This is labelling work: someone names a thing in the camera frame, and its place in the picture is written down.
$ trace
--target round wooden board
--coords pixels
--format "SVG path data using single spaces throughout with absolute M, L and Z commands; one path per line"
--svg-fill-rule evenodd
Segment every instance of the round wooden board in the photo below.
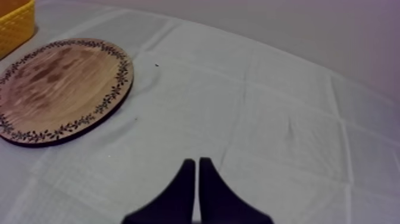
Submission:
M 20 145 L 62 142 L 107 117 L 132 83 L 132 61 L 114 44 L 47 44 L 0 76 L 0 135 Z

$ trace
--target wood grain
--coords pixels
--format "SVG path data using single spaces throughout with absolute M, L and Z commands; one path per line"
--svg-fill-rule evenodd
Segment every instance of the wood grain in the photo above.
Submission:
M 67 39 L 23 56 L 0 76 L 0 135 L 13 142 L 66 138 L 104 117 L 133 82 L 119 47 Z

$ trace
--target white tablecloth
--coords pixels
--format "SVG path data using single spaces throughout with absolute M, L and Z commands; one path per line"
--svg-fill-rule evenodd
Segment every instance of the white tablecloth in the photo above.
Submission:
M 0 140 L 0 223 L 120 223 L 184 158 L 201 156 L 277 224 L 400 223 L 400 113 L 391 101 L 175 18 L 39 1 L 36 22 L 37 34 L 0 71 L 51 41 L 100 38 L 132 56 L 135 84 L 112 118 L 75 141 L 26 149 Z

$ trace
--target gray wall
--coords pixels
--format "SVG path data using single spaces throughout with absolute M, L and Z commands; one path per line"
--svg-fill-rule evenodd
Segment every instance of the gray wall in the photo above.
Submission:
M 170 15 L 237 33 L 397 99 L 400 0 L 80 0 Z

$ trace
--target floral border pattern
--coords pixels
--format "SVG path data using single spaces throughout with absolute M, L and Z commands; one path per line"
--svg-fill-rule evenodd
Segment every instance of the floral border pattern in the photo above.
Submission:
M 101 51 L 104 51 L 108 55 L 111 55 L 116 59 L 120 60 L 120 63 L 118 65 L 118 72 L 114 77 L 117 80 L 115 83 L 116 85 L 111 87 L 109 93 L 103 97 L 102 103 L 97 105 L 93 112 L 89 113 L 87 116 L 82 116 L 78 120 L 67 123 L 66 125 L 61 125 L 58 129 L 55 130 L 44 130 L 43 132 L 35 132 L 35 131 L 21 132 L 19 130 L 15 130 L 13 125 L 7 121 L 7 118 L 5 117 L 4 114 L 0 114 L 0 131 L 2 131 L 2 133 L 6 133 L 7 135 L 11 136 L 10 140 L 18 142 L 24 141 L 33 144 L 38 143 L 39 141 L 49 142 L 49 141 L 59 140 L 60 138 L 63 137 L 63 135 L 65 135 L 65 133 L 71 133 L 82 125 L 91 124 L 94 120 L 96 120 L 96 115 L 105 113 L 109 109 L 109 106 L 112 103 L 112 101 L 116 100 L 118 95 L 121 95 L 122 86 L 127 84 L 127 82 L 129 81 L 128 79 L 129 61 L 127 60 L 128 59 L 127 56 L 124 53 L 118 51 L 117 48 L 107 45 L 106 42 L 100 40 L 93 41 L 92 39 L 87 41 L 83 39 L 56 41 L 48 45 L 45 45 L 41 48 L 38 48 L 37 50 L 25 55 L 22 59 L 12 64 L 11 68 L 9 68 L 6 71 L 4 77 L 0 79 L 0 85 L 6 84 L 10 80 L 11 76 L 18 70 L 18 68 L 21 65 L 26 64 L 28 60 L 34 58 L 38 54 L 44 52 L 47 49 L 59 48 L 68 45 L 81 45 L 92 48 L 100 48 Z

